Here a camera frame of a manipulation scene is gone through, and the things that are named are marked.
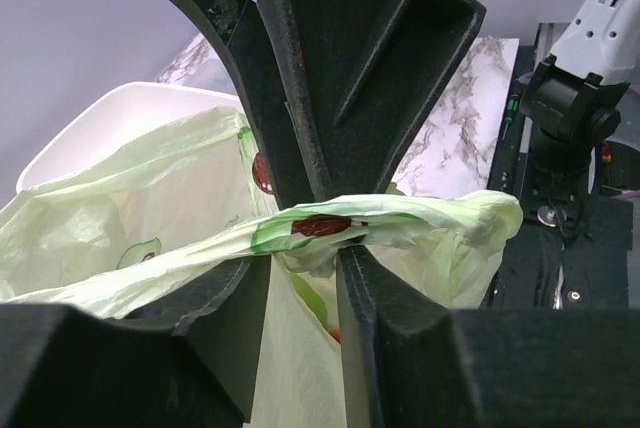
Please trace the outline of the green avocado print plastic bag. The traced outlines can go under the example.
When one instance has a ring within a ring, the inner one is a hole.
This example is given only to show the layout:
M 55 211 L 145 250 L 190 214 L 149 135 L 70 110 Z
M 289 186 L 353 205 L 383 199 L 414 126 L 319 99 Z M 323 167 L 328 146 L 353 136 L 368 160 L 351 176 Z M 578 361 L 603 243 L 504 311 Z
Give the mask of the green avocado print plastic bag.
M 335 262 L 364 244 L 447 308 L 480 305 L 523 213 L 511 195 L 348 195 L 281 209 L 251 172 L 244 115 L 216 107 L 85 168 L 26 189 L 1 212 L 1 298 L 67 302 L 121 318 L 210 268 L 268 255 L 259 427 L 346 425 Z

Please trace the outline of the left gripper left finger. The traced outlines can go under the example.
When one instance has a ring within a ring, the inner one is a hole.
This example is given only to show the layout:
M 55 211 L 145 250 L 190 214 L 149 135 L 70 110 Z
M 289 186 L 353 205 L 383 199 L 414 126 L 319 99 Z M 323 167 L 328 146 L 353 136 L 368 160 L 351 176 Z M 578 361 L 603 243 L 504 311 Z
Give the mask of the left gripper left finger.
M 1 308 L 5 427 L 240 427 L 252 415 L 271 260 L 209 268 L 122 319 Z

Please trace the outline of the red cherry tomato bunch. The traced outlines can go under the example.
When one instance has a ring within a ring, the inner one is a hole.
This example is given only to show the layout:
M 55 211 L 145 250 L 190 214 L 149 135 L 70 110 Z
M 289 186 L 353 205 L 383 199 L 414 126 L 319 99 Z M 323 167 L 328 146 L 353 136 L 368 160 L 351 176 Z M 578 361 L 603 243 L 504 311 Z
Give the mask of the red cherry tomato bunch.
M 337 343 L 341 343 L 341 334 L 338 328 L 330 329 L 328 333 Z

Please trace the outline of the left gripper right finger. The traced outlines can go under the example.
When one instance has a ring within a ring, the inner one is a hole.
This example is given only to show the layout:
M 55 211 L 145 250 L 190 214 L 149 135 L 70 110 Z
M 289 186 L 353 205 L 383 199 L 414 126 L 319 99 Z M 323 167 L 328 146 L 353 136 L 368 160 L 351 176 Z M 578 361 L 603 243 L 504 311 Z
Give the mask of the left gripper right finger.
M 635 310 L 451 310 L 363 246 L 338 255 L 351 427 L 635 427 Z

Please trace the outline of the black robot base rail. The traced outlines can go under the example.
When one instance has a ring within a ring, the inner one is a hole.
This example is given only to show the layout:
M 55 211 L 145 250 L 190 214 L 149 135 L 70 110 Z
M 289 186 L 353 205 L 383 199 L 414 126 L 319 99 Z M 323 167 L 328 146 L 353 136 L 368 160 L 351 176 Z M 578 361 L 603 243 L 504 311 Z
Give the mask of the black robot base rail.
M 551 65 L 566 24 L 542 23 L 518 50 L 488 186 L 515 196 L 524 221 L 506 246 L 486 308 L 629 305 L 639 244 L 639 152 L 617 143 L 620 88 L 571 82 Z

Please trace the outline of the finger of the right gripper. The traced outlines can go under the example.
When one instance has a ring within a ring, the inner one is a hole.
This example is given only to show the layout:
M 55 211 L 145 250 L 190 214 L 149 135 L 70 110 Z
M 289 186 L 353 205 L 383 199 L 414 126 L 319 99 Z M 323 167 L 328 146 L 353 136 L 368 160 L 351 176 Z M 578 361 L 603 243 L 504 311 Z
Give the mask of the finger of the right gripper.
M 278 206 L 325 201 L 329 178 L 318 146 L 294 124 L 293 98 L 256 3 L 252 0 L 169 0 L 214 48 L 248 118 Z
M 316 195 L 381 193 L 475 40 L 477 0 L 256 0 Z

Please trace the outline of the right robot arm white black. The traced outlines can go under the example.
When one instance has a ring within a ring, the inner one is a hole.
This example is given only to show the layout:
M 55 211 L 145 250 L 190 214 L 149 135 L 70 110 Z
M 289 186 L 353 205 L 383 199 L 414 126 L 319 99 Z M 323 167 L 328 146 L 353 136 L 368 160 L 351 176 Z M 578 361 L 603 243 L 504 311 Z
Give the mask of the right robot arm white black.
M 477 0 L 169 0 L 227 69 L 277 203 L 382 193 L 478 34 Z M 585 0 L 522 102 L 543 170 L 583 172 L 639 53 L 639 0 Z

